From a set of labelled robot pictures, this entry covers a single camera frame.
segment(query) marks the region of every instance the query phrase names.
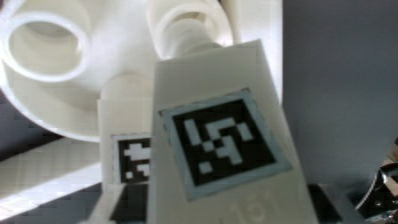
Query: black object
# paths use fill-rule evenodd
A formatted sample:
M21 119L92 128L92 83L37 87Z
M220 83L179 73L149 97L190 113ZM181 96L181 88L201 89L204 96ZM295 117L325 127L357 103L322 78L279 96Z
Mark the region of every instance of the black object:
M357 211L370 220L386 219L391 212L398 209L398 198L394 197L386 186L387 177L398 180L398 164L382 166L373 180L370 191L362 201L357 204Z
M128 184L123 189L110 220L117 223L146 221L147 184Z
M343 221L343 219L329 201L322 187L311 184L307 188L320 224L336 224Z
M23 116L0 90L0 162L60 138Z

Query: circular hole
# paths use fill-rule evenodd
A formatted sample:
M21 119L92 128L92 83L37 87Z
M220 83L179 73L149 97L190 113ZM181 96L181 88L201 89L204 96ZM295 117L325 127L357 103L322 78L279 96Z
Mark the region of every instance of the circular hole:
M30 22L16 28L9 52L23 69L50 76L68 73L82 60L78 38L64 27L48 22Z

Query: gray background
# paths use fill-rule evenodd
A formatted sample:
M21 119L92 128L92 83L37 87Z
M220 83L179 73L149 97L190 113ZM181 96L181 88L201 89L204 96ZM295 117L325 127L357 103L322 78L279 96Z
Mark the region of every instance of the gray background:
M398 1L284 1L284 110L311 183L366 187L398 136ZM0 95L0 159L57 139ZM80 192L7 224L73 224Z

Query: white plastic part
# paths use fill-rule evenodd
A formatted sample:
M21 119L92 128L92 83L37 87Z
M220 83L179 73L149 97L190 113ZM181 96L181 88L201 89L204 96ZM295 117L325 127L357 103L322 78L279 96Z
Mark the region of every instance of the white plastic part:
M0 163L0 220L101 182L100 145L60 139Z
M114 176L114 136L151 133L153 80L147 76L124 74L110 80L98 100L103 191L119 184Z
M211 41L204 24L197 19L178 20L171 24L163 35L165 53L171 58L220 47Z
M151 79L158 58L144 2L80 1L91 18L94 58L84 74L66 82L37 82L11 69L2 60L0 86L12 105L37 125L73 139L100 142L98 99L103 86L115 75L130 72ZM18 8L12 3L18 1L5 2L7 10ZM130 83L130 88L139 90L140 83Z
M2 58L11 68L43 82L73 79L91 57L91 21L80 0L28 0L2 19Z
M147 223L151 224L318 223L288 123L261 51L261 42L256 41L158 63L147 215ZM233 174L224 178L222 175L229 172L231 166L235 170L242 169L229 162L220 162L226 161L220 159L224 155L219 155L219 152L211 152L211 147L206 149L208 142L201 141L203 145L201 143L199 145L192 143L195 138L206 135L215 140L215 134L211 134L211 131L206 133L204 128L201 128L201 134L195 134L199 131L195 132L187 121L194 119L199 127L206 126L213 130L211 125L219 125L222 129L222 126L227 126L222 118L229 118L231 108L236 108L238 114L243 113L240 112L243 111L238 109L240 107L233 106L233 102L235 105L240 103L229 94L247 88L254 100L249 105L258 109L251 115L238 116L252 117L254 119L256 116L263 117L263 122L261 119L256 121L258 125L268 126L268 129L261 129L267 130L261 131L265 133L263 136L268 136L263 139L267 138L268 148L275 149L274 156L279 155L274 158L283 156L284 159L275 160L277 162L272 163L279 170L268 169L274 165L261 165L258 169L247 172L236 171L240 172L238 175L235 176ZM211 102L220 102L220 99L231 102L229 110L220 107L210 109L211 99ZM231 137L227 133L235 132L226 130L222 133L224 137ZM258 140L261 139L259 134L254 134L254 137ZM242 135L242 139L245 138L251 139L247 133ZM249 153L242 146L236 147L240 147L240 153ZM272 172L268 175L259 173L263 168ZM219 178L208 181L210 176L206 176L206 183L192 184L192 179L199 181L204 175L210 175L215 179L222 176L224 179Z
M236 43L261 40L283 102L283 0L222 0Z
M217 0L171 0L147 1L147 21L153 33L153 43L162 59L169 59L167 46L163 45L163 35L171 24L181 18L203 20L206 31L213 42L222 46L233 44L231 26Z
M2 7L2 13L0 13L2 21L11 18L11 16L14 15L27 1L28 0L4 0L4 7Z

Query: black and white square marker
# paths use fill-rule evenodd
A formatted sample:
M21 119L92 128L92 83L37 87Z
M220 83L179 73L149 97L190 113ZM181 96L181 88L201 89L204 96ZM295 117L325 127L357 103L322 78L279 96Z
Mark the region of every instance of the black and white square marker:
M291 166L249 90L162 111L188 199Z
M149 180L151 138L149 134L114 136L115 183Z

